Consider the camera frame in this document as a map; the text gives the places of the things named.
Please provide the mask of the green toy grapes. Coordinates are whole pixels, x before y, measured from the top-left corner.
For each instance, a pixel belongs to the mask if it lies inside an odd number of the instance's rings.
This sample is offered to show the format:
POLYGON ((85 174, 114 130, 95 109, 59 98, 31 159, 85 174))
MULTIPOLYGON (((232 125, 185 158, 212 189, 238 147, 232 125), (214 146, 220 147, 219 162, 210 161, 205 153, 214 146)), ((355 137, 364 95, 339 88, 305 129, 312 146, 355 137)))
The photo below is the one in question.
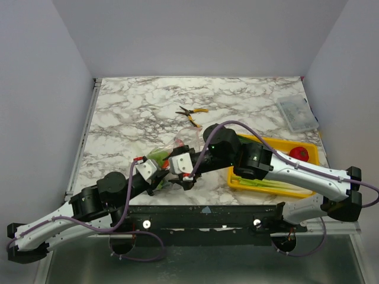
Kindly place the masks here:
POLYGON ((166 150, 154 149, 149 154, 147 154, 147 158, 154 160, 159 167, 163 168, 165 163, 165 159, 169 156, 170 152, 166 150))

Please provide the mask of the clear zip top bag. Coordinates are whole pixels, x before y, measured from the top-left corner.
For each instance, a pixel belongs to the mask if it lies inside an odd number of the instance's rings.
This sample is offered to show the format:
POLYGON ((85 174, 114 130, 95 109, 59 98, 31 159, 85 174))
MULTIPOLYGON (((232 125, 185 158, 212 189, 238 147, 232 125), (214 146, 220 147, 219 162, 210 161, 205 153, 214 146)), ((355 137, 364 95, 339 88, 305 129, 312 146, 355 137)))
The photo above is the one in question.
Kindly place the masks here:
POLYGON ((169 156, 173 152, 181 154, 186 149, 192 149, 193 152, 198 152, 204 145, 204 140, 201 135, 202 130, 202 127, 185 127, 178 131, 164 146, 159 146, 154 149, 166 150, 170 152, 169 156))

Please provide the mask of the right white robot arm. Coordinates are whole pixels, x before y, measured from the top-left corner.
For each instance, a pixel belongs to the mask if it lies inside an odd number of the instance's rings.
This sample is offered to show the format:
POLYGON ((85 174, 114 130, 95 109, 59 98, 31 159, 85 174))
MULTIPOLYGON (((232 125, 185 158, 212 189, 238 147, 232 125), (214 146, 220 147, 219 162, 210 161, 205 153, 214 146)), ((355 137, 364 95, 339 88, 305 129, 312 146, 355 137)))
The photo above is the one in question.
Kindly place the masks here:
POLYGON ((333 170, 307 163, 276 151, 263 139, 243 142, 233 129, 221 124, 208 127, 203 138, 201 152, 184 145, 166 158, 170 172, 177 176, 173 182, 183 189, 190 190, 205 172, 232 167, 244 179, 284 182, 314 192, 297 202, 277 205, 279 213, 272 217, 272 224, 280 232, 324 216, 342 222, 358 220, 362 210, 359 168, 333 170))

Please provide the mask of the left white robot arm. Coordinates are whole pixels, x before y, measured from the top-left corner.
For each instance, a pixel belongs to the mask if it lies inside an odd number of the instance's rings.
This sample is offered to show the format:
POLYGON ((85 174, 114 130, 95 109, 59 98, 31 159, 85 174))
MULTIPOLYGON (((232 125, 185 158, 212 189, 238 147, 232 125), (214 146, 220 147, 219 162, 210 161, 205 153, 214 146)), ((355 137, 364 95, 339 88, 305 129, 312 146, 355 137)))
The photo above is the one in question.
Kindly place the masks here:
POLYGON ((56 246, 88 235, 134 234, 136 225, 128 216, 130 200, 143 192, 153 195, 168 173, 157 170, 144 179, 139 172, 132 172, 130 177, 110 172, 38 221, 9 224, 8 260, 37 262, 56 246))

